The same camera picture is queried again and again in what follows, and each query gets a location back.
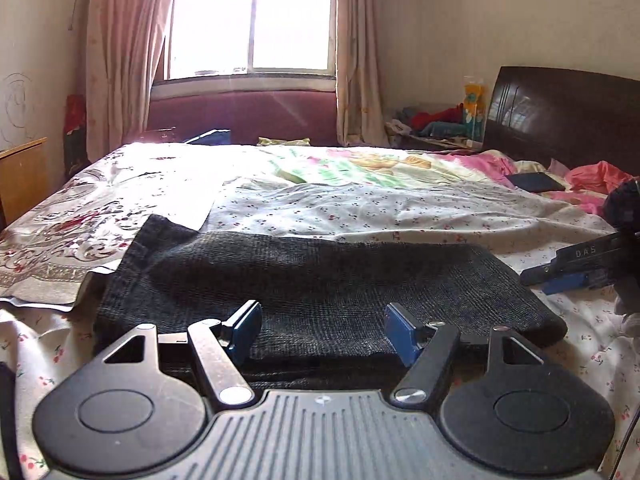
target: triangular cutout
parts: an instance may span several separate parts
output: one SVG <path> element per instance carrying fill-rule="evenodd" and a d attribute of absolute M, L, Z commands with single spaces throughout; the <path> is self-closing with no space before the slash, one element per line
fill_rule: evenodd
<path fill-rule="evenodd" d="M 508 365 L 541 365 L 540 358 L 514 338 L 502 340 L 502 358 Z"/>
<path fill-rule="evenodd" d="M 108 365 L 122 363 L 141 363 L 145 360 L 145 337 L 137 335 L 132 337 L 118 348 L 113 354 L 107 357 L 104 362 Z"/>

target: wooden cabinet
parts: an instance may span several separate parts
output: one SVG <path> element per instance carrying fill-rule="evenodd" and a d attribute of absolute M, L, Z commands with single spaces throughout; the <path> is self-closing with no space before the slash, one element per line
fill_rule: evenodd
<path fill-rule="evenodd" d="M 47 161 L 38 139 L 0 153 L 0 229 L 49 196 Z"/>

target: white logo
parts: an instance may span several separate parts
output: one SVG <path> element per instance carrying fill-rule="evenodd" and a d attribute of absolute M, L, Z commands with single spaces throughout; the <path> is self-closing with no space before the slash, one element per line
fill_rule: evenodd
<path fill-rule="evenodd" d="M 321 395 L 319 397 L 316 397 L 316 402 L 324 406 L 326 403 L 331 402 L 331 397 L 329 397 L 328 395 Z"/>

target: beige curtain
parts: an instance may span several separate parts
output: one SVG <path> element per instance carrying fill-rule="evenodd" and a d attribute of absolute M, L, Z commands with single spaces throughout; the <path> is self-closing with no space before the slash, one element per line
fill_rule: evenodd
<path fill-rule="evenodd" d="M 89 0 L 87 154 L 95 162 L 146 127 L 173 0 Z"/>
<path fill-rule="evenodd" d="M 374 0 L 337 0 L 338 142 L 388 146 L 380 105 Z"/>

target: window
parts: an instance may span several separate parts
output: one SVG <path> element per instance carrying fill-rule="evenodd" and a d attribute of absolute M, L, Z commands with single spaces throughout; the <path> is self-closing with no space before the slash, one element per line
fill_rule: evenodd
<path fill-rule="evenodd" d="M 168 77 L 335 73 L 335 0 L 175 0 Z"/>

